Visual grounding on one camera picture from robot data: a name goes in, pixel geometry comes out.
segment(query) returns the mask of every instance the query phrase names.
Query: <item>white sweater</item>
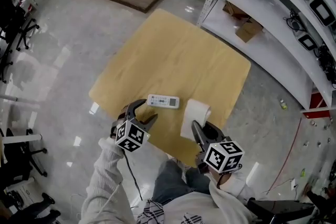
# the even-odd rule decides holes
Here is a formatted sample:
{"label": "white sweater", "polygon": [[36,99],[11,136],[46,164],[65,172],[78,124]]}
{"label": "white sweater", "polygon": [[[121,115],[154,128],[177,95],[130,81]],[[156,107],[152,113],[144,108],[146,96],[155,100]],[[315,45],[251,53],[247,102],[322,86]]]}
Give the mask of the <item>white sweater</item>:
{"label": "white sweater", "polygon": [[[79,224],[134,224],[135,219],[122,185],[96,218],[116,186],[122,182],[117,168],[118,160],[123,157],[122,151],[111,138],[100,139],[99,145],[102,153],[94,164],[93,176],[87,187],[88,197],[83,203]],[[164,205],[164,224],[180,224],[185,213],[201,216],[206,224],[250,223],[252,214],[244,204],[253,196],[253,192],[237,175],[237,172],[232,174],[220,186],[221,189],[216,188],[216,181],[212,179],[209,185],[211,196],[192,192]]]}

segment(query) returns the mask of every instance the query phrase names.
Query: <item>red line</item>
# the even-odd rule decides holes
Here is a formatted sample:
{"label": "red line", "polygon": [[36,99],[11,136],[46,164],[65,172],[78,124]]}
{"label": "red line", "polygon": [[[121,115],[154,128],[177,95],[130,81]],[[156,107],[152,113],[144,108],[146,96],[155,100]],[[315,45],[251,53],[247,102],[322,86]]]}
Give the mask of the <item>red line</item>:
{"label": "red line", "polygon": [[270,191],[270,190],[273,188],[273,186],[274,186],[275,182],[278,180],[278,178],[279,178],[279,176],[280,176],[280,174],[281,174],[282,170],[284,169],[284,166],[285,166],[285,164],[286,164],[286,162],[287,162],[287,160],[288,160],[288,157],[289,157],[289,155],[290,155],[290,153],[291,153],[291,151],[292,151],[292,149],[293,149],[293,146],[294,146],[294,143],[295,143],[296,137],[298,136],[299,129],[300,129],[300,124],[301,124],[301,120],[302,120],[302,118],[300,118],[298,129],[296,130],[296,134],[295,134],[295,136],[294,136],[293,143],[292,143],[292,145],[290,146],[290,150],[289,150],[289,152],[288,152],[288,155],[287,155],[287,157],[286,157],[286,159],[285,159],[285,162],[283,163],[283,165],[282,165],[282,168],[280,169],[280,172],[278,173],[278,176],[277,176],[277,178],[274,180],[274,182],[273,182],[272,186],[269,188],[269,190],[268,190],[268,191]]}

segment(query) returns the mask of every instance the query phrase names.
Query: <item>apriltag cube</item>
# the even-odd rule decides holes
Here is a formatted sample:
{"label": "apriltag cube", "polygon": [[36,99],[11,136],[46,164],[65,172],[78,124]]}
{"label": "apriltag cube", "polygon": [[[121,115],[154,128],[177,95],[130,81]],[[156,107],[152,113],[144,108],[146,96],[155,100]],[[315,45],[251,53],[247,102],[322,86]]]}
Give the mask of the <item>apriltag cube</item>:
{"label": "apriltag cube", "polygon": [[126,151],[133,152],[141,147],[150,137],[150,134],[126,120],[117,127],[116,145]]}
{"label": "apriltag cube", "polygon": [[236,141],[210,144],[204,162],[218,173],[230,172],[238,167],[244,150]]}

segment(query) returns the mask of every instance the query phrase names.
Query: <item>blue jeans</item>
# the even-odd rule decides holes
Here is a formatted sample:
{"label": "blue jeans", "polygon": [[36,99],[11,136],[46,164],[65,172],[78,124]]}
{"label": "blue jeans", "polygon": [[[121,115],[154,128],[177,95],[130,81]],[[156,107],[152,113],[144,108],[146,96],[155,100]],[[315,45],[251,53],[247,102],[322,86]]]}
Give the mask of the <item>blue jeans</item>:
{"label": "blue jeans", "polygon": [[183,195],[196,191],[210,194],[210,179],[199,173],[198,169],[190,168],[185,173],[186,183],[182,179],[182,170],[175,161],[164,162],[155,181],[152,201],[165,205]]}

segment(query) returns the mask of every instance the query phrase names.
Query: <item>cardboard box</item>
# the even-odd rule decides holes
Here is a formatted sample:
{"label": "cardboard box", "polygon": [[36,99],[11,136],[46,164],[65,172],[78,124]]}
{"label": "cardboard box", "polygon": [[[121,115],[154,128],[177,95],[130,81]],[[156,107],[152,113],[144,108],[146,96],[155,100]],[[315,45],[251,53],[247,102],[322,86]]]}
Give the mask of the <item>cardboard box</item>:
{"label": "cardboard box", "polygon": [[244,11],[242,11],[240,8],[230,3],[229,1],[226,1],[223,7],[223,11],[229,13],[232,17],[235,17],[238,20],[242,18],[249,18],[248,14],[246,14]]}
{"label": "cardboard box", "polygon": [[262,30],[262,25],[258,23],[253,18],[247,19],[244,24],[236,31],[236,35],[243,40],[243,42],[248,42],[256,34]]}

